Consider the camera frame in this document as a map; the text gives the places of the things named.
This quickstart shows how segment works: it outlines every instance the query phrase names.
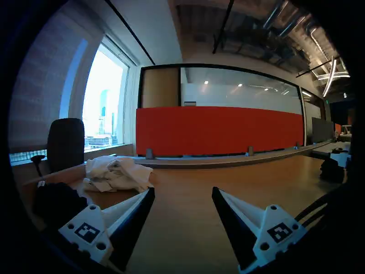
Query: black chair backrest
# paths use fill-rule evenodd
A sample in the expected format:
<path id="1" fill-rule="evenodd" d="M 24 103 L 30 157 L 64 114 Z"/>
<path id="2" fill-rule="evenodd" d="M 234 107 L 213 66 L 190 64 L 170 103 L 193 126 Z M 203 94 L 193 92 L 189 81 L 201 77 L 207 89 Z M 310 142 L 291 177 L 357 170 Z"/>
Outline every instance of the black chair backrest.
<path id="1" fill-rule="evenodd" d="M 80 119 L 53 121 L 47 141 L 47 160 L 51 173 L 83 163 L 84 137 Z"/>

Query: black beam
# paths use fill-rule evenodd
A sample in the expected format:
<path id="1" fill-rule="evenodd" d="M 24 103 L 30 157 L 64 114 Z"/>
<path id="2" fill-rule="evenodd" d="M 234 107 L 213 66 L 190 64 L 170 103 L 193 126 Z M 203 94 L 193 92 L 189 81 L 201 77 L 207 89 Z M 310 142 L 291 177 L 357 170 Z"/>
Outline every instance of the black beam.
<path id="1" fill-rule="evenodd" d="M 312 70 L 314 70 L 314 69 L 318 69 L 319 67 L 322 67 L 323 65 L 325 65 L 325 64 L 327 64 L 327 63 L 329 63 L 329 62 L 331 62 L 331 60 L 329 60 L 329 61 L 327 61 L 327 62 L 324 62 L 323 64 L 320 64 L 319 66 L 317 66 L 317 67 L 315 67 L 315 68 L 313 68 L 313 69 L 307 70 L 306 72 L 303 72 L 302 74 L 299 74 L 299 75 L 298 75 L 298 76 L 296 76 L 295 78 L 298 78 L 298 77 L 300 77 L 300 76 L 302 76 L 302 75 L 304 75 L 304 74 L 307 74 L 307 73 L 311 72 L 311 71 L 312 71 Z"/>
<path id="2" fill-rule="evenodd" d="M 124 26 L 129 30 L 129 32 L 131 33 L 131 35 L 135 38 L 135 40 L 137 41 L 137 43 L 141 46 L 141 48 L 143 49 L 143 51 L 145 52 L 145 54 L 147 55 L 147 57 L 149 58 L 149 60 L 152 62 L 153 65 L 156 65 L 155 62 L 152 60 L 151 56 L 148 54 L 147 50 L 145 49 L 145 47 L 142 45 L 142 43 L 140 42 L 140 40 L 138 39 L 137 35 L 133 32 L 133 30 L 130 28 L 130 26 L 128 25 L 128 23 L 124 20 L 123 16 L 119 13 L 119 11 L 116 9 L 116 7 L 111 3 L 110 0 L 104 0 L 109 7 L 111 7 L 111 9 L 114 11 L 114 13 L 119 17 L 119 19 L 123 22 Z"/>
<path id="3" fill-rule="evenodd" d="M 232 6 L 233 6 L 233 3 L 234 2 L 235 2 L 235 0 L 230 0 L 229 1 L 228 8 L 227 8 L 227 10 L 225 12 L 225 16 L 224 16 L 224 19 L 223 19 L 222 27 L 220 28 L 220 31 L 219 31 L 218 38 L 214 42 L 213 54 L 215 54 L 215 52 L 217 51 L 218 45 L 220 43 L 220 40 L 222 39 L 222 35 L 223 35 L 223 32 L 224 32 L 225 24 L 227 23 L 227 20 L 228 20 L 229 14 L 231 13 L 231 9 L 232 9 Z"/>

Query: red partition panel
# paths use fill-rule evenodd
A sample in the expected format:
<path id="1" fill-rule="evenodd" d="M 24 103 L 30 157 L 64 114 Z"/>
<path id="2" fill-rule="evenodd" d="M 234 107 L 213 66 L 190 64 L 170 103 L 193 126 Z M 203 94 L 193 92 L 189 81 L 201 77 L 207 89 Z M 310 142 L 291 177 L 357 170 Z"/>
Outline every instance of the red partition panel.
<path id="1" fill-rule="evenodd" d="M 137 154 L 201 155 L 303 145 L 300 114 L 240 107 L 192 106 L 137 109 Z"/>

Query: crumpled towel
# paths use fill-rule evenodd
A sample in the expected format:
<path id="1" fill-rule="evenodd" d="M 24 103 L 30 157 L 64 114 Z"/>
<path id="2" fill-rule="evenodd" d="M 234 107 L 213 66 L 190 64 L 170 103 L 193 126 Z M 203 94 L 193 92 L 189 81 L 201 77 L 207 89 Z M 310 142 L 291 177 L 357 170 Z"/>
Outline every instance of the crumpled towel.
<path id="1" fill-rule="evenodd" d="M 148 181 L 153 169 L 135 164 L 128 157 L 100 156 L 86 163 L 84 190 L 117 191 L 136 189 L 145 191 L 153 185 Z"/>

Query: glass wall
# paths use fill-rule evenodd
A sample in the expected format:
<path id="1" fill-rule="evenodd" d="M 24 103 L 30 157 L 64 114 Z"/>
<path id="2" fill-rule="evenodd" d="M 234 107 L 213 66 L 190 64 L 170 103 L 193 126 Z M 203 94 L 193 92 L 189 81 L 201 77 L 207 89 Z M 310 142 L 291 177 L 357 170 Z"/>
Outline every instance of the glass wall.
<path id="1" fill-rule="evenodd" d="M 302 115 L 296 86 L 220 68 L 181 68 L 181 105 L 230 106 Z"/>

